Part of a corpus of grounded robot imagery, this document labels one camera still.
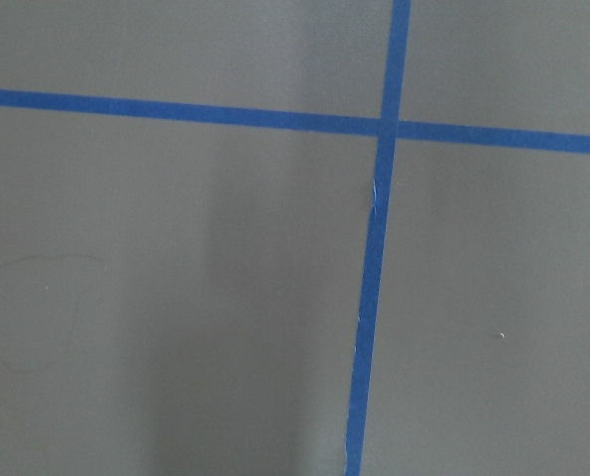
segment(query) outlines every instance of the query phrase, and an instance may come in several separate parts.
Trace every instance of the vertical tape strip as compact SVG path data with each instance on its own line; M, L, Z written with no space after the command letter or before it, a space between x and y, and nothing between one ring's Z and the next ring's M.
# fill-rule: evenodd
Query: vertical tape strip
M367 232L361 303L356 330L356 349L345 438L347 456L345 476L358 476L361 471L367 401L372 373L376 314L385 248L385 232L387 229L387 212L390 202L396 136L401 109L410 8L410 0L394 0L390 41L387 51L383 104L381 107L381 127L374 170L373 195L375 201L370 212Z

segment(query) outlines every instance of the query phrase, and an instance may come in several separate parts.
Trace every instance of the gray surface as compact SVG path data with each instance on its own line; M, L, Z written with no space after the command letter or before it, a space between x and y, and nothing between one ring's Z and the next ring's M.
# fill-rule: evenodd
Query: gray surface
M377 116L391 0L0 0L0 88Z
M590 476L590 157L398 160L363 474Z
M413 1L402 117L590 134L590 0Z
M0 108L0 475L340 475L375 141Z

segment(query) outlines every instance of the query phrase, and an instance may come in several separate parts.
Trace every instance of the blue tape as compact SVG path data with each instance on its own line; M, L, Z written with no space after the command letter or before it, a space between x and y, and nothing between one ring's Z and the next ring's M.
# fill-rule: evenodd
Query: blue tape
M12 91L7 89L0 89L0 106L358 136L376 136L379 133L379 120L365 117Z
M358 476L360 474L363 457L376 314L381 287L398 118L401 108L410 9L410 0L394 0L390 41L387 51L385 88L381 107L381 127L374 170L374 204L370 212L367 232L361 303L358 327L356 329L356 349L352 368L352 385L345 439L347 457L345 476Z
M401 121L398 137L422 141L590 154L590 136Z

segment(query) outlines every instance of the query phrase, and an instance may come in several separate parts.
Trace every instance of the gray panel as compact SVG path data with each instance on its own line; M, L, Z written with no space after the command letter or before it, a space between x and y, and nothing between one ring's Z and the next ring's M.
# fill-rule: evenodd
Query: gray panel
M0 475L340 475L375 141L0 109Z
M590 134L590 0L413 2L402 116Z
M391 0L0 0L0 87L378 115Z
M590 476L590 157L399 146L363 474Z

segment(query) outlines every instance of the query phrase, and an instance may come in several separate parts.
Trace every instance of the gray wall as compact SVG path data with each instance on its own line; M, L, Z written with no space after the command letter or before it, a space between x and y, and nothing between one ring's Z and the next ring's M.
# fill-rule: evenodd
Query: gray wall
M0 0L0 88L378 117L390 12ZM590 134L590 0L414 0L402 118ZM375 152L0 108L0 475L342 474ZM590 476L590 157L399 141L363 474Z

